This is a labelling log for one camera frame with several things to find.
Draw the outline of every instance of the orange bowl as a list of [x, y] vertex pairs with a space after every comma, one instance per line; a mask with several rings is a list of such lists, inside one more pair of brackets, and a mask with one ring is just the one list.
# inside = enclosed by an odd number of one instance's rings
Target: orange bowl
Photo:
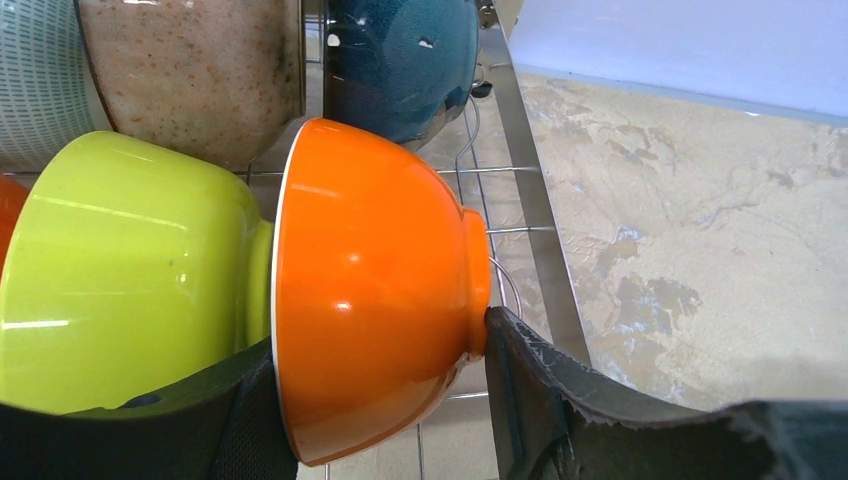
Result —
[[3, 272], [9, 242], [28, 195], [26, 187], [0, 174], [0, 273]]
[[420, 158], [353, 127], [298, 133], [271, 282], [281, 408], [306, 465], [419, 422], [485, 348], [482, 218]]

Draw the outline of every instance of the beige ceramic bowl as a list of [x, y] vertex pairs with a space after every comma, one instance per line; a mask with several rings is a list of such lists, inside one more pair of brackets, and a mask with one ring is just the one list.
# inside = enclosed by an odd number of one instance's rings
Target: beige ceramic bowl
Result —
[[299, 0], [75, 0], [115, 130], [231, 170], [303, 115]]

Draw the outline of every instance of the green bowl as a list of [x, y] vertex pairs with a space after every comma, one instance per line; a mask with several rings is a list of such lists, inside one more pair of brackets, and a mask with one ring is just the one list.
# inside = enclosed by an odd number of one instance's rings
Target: green bowl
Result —
[[114, 132], [32, 189], [0, 279], [0, 402], [113, 408], [269, 334], [272, 226], [214, 165]]

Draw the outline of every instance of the light blue textured cup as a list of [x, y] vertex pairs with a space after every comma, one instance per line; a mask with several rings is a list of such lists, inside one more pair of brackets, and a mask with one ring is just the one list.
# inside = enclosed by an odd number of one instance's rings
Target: light blue textured cup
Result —
[[111, 130], [71, 0], [0, 0], [0, 170], [41, 171], [71, 140]]

